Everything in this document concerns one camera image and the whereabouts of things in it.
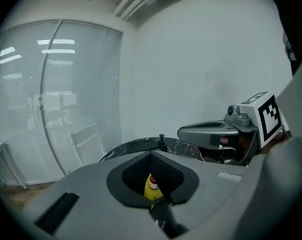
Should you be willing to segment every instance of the black slot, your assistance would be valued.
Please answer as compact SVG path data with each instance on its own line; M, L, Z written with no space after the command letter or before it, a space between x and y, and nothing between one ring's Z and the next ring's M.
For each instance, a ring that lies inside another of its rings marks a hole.
M65 219L79 196L74 193L64 193L35 223L39 228L52 235Z

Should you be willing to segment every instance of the black sleeve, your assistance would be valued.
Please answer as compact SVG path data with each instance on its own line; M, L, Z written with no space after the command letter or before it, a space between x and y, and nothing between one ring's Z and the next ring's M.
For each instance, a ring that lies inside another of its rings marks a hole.
M285 49L294 74L302 62L302 0L273 0L287 36Z

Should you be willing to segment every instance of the finger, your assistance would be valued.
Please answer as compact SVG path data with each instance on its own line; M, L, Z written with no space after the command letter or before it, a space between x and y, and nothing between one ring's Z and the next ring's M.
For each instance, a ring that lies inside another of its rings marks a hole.
M228 144L228 141L229 141L229 138L228 137L220 137L220 142L222 143L222 144Z

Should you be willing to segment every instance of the white wall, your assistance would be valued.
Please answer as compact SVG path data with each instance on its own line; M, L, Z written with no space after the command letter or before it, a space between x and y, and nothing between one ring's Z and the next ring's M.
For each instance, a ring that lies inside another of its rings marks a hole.
M122 141L133 136L132 69L137 29L134 24L113 16L115 0L20 0L0 31L30 22L65 19L99 24L122 32L119 108Z
M177 137L220 120L255 93L279 95L292 78L272 0L183 0L137 32L135 137Z

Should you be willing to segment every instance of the black marble table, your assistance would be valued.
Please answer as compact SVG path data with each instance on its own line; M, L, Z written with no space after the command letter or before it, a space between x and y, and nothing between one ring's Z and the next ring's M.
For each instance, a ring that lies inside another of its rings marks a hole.
M148 138L140 138L136 139L130 142L136 142L136 141L144 141L144 140L150 140L154 139L156 142L159 141L160 137L148 137ZM197 146L184 143L180 139L177 138L169 138L169 137L164 137L165 144L167 145L167 152L174 155L174 156L181 156L181 157L186 157L190 159L195 159L199 161L205 161L205 162L212 162L210 158L203 157L200 153L200 150ZM110 152L105 154L99 162L102 162L104 160L112 159L112 158L117 158L121 156L125 156L128 154L127 152L127 144L130 143L124 143L116 148L112 149Z

